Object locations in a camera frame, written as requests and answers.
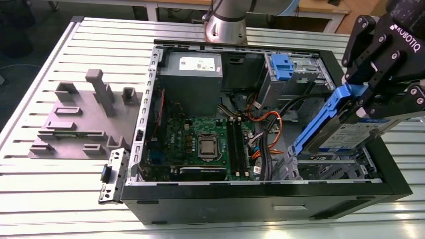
table leg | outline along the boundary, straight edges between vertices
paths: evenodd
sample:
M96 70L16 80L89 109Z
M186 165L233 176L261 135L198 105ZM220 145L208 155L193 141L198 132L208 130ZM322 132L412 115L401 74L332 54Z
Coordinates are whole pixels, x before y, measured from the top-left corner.
M148 20L149 21L158 21L158 5L156 2L146 2L146 12L148 12Z
M344 17L345 15L342 14L332 14L332 19L329 20L326 28L324 30L325 33L336 33Z

metal panel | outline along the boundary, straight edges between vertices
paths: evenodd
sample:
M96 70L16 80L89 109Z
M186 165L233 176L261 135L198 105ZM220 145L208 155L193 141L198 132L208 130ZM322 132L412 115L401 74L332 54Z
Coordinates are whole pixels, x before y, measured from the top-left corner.
M60 81L78 90L85 70L98 67L113 89L144 90L153 39L204 40L198 25L85 18L72 23L0 135L0 234L74 238L425 238L425 127L413 119L384 135L413 195L373 205L337 220L144 226L125 205L98 205L105 160L26 158ZM269 29L248 31L252 45L333 50L341 59L345 35Z

sticker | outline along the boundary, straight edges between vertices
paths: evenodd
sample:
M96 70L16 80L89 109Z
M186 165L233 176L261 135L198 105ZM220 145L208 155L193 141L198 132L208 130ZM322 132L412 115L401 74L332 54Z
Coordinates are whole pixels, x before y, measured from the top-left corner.
M373 129L381 128L388 122L389 120L386 119L362 119L357 124L342 124L330 138L320 146L320 151L349 151L369 137L369 132Z
M202 57L181 57L178 69L188 71L214 71L214 59Z
M253 106L256 106L257 108L261 107L261 104L260 104L257 101L252 102L252 104L253 104Z
M253 173L254 173L254 174L261 174L261 168L257 167L257 166L254 166L254 167L253 167Z

blue drive bay latch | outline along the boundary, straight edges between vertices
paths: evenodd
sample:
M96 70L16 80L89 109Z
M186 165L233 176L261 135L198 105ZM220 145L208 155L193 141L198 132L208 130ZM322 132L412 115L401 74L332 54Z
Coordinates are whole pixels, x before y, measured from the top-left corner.
M272 54L272 66L276 70L276 78L288 81L293 74L293 63L286 54Z

metal bracket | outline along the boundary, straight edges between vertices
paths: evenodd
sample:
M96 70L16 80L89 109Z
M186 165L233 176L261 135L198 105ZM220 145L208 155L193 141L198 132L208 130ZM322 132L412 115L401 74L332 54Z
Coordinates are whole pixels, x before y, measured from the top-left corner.
M101 172L101 190L98 195L98 204L121 204L121 193L129 161L129 152L124 149L116 149L110 152L108 164Z

